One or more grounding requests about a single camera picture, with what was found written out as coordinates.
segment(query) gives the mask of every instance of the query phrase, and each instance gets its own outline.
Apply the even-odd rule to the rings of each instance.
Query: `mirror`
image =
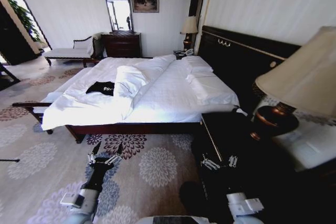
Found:
[[[112,31],[133,31],[130,0],[106,0]]]

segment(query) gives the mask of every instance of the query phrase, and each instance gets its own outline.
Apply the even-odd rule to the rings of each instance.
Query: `black headboard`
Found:
[[[203,26],[197,55],[236,92],[240,107],[252,115],[261,99],[253,91],[255,79],[281,64],[299,48],[293,44]]]

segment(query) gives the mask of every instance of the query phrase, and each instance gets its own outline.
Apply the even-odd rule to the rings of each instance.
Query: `lamp base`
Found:
[[[258,108],[251,136],[260,140],[295,130],[299,126],[299,120],[293,115],[294,111],[295,108],[281,102],[276,106]]]
[[[185,35],[185,39],[183,41],[183,45],[184,45],[184,51],[186,52],[187,50],[190,49],[191,46],[191,40],[190,40],[190,34],[186,34]]]

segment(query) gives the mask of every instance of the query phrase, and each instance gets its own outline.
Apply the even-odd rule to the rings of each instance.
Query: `table lamp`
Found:
[[[181,34],[185,34],[185,40],[183,41],[184,51],[190,49],[191,46],[191,34],[197,33],[197,25],[196,25],[196,17],[190,16],[188,17],[183,25]]]
[[[336,117],[336,27],[322,27],[282,64],[256,79],[256,85],[279,101],[260,107],[251,136],[260,140],[288,133],[299,125],[296,109],[312,116]]]

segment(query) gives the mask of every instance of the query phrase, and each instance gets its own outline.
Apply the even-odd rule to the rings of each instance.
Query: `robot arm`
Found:
[[[93,173],[81,186],[80,193],[65,194],[60,202],[62,205],[71,206],[72,214],[64,224],[92,224],[98,207],[98,197],[102,191],[104,175],[114,167],[114,163],[122,159],[122,144],[112,157],[96,157],[100,144],[101,142],[94,147],[91,154],[88,154]]]

